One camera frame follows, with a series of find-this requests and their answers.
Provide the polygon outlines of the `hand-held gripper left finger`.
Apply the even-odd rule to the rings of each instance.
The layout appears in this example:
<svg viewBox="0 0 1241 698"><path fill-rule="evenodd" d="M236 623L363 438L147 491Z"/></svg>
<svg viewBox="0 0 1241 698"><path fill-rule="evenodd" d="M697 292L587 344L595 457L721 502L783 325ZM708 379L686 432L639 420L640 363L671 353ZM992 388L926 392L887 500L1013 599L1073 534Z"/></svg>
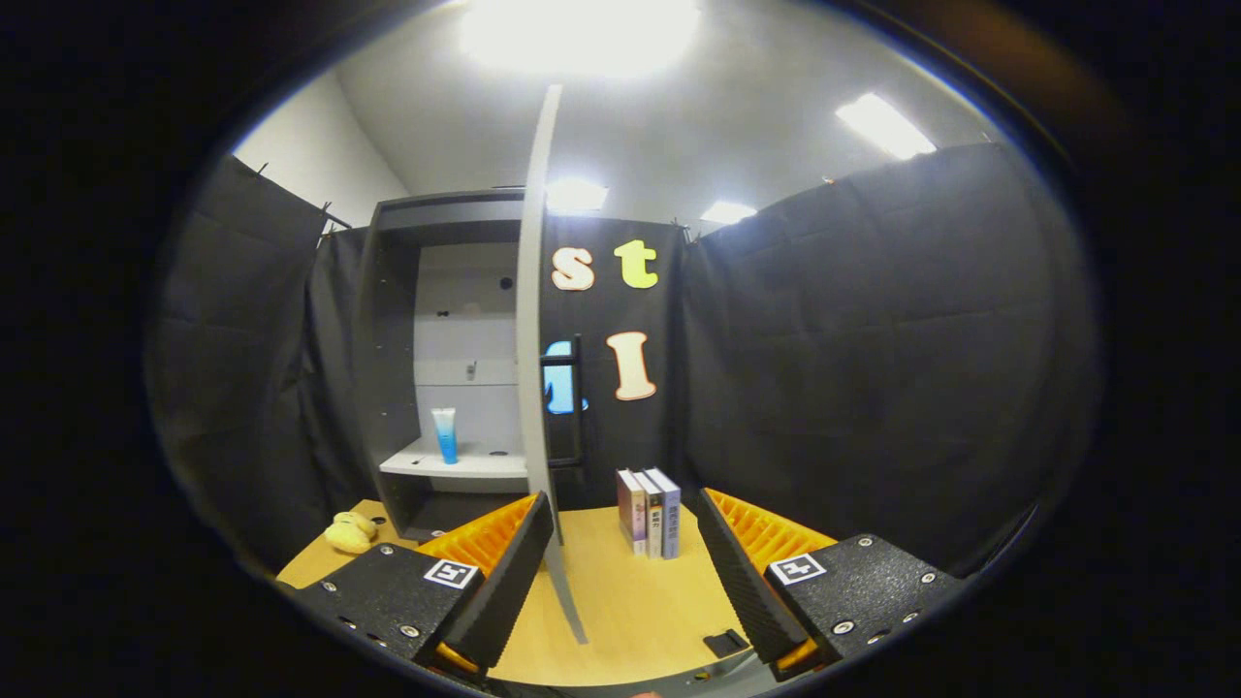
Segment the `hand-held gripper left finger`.
<svg viewBox="0 0 1241 698"><path fill-rule="evenodd" d="M537 492L424 545L376 542L334 571L283 590L359 645L482 682L513 636L551 537L553 508Z"/></svg>

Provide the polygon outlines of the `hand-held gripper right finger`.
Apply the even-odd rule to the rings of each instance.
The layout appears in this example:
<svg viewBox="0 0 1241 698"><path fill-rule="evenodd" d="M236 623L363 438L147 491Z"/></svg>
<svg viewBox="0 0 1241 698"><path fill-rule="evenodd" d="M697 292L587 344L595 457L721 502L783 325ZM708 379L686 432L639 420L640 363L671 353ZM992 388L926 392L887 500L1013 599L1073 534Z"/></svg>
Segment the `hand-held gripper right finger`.
<svg viewBox="0 0 1241 698"><path fill-rule="evenodd" d="M700 488L695 520L733 614L779 682L898 638L965 587L872 533L841 540Z"/></svg>

